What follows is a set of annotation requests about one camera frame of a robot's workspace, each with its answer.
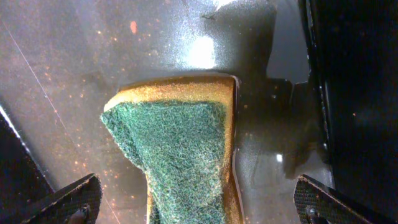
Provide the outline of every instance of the gray metal surface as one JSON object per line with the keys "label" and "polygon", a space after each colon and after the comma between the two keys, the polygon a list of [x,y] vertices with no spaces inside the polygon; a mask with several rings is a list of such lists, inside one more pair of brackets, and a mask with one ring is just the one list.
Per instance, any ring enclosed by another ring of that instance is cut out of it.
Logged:
{"label": "gray metal surface", "polygon": [[246,223],[298,223],[301,173],[333,186],[315,151],[286,174],[285,156],[301,153],[287,130],[301,121],[264,115],[267,77],[307,80],[295,1],[3,0],[0,12],[2,107],[55,190],[99,174],[98,223],[146,219],[145,177],[101,124],[104,104],[122,85],[185,72],[241,80],[235,165]]}

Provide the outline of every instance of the metal surface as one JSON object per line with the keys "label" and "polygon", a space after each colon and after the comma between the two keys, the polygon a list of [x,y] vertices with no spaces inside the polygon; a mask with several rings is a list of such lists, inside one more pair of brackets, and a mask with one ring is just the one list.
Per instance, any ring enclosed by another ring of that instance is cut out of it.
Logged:
{"label": "metal surface", "polygon": [[98,223],[146,219],[145,177],[101,124],[104,104],[122,85],[192,71],[241,81],[235,166],[246,223],[299,222],[298,174],[333,186],[318,154],[297,150],[311,121],[292,120],[287,106],[285,79],[308,77],[295,1],[4,0],[0,7],[1,103],[55,190],[100,174]]}

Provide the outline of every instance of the sponge edge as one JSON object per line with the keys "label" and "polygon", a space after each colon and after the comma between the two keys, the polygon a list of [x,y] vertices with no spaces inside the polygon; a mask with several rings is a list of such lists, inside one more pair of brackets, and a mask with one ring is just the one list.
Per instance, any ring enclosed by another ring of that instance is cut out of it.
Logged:
{"label": "sponge edge", "polygon": [[[224,153],[220,170],[223,205],[227,223],[243,223],[238,192],[232,172],[233,110],[235,80],[232,77],[182,77],[139,83],[120,91],[104,107],[107,112],[121,103],[176,100],[182,102],[214,102],[225,108]],[[148,190],[147,217],[153,212]]]}

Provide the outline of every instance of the black rubber pad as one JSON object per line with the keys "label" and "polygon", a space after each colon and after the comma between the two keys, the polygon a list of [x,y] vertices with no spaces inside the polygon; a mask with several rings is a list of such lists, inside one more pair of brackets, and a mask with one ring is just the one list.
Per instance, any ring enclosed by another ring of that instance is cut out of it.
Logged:
{"label": "black rubber pad", "polygon": [[[397,223],[307,175],[298,178],[294,204],[302,223]],[[321,220],[314,220],[314,214]]]}

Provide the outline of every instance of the sponge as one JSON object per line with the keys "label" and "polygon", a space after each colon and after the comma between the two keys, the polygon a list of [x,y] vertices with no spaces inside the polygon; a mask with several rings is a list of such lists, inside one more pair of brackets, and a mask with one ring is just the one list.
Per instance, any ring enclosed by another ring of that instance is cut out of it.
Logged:
{"label": "sponge", "polygon": [[242,223],[232,173],[234,79],[129,86],[101,120],[147,177],[147,223]]}

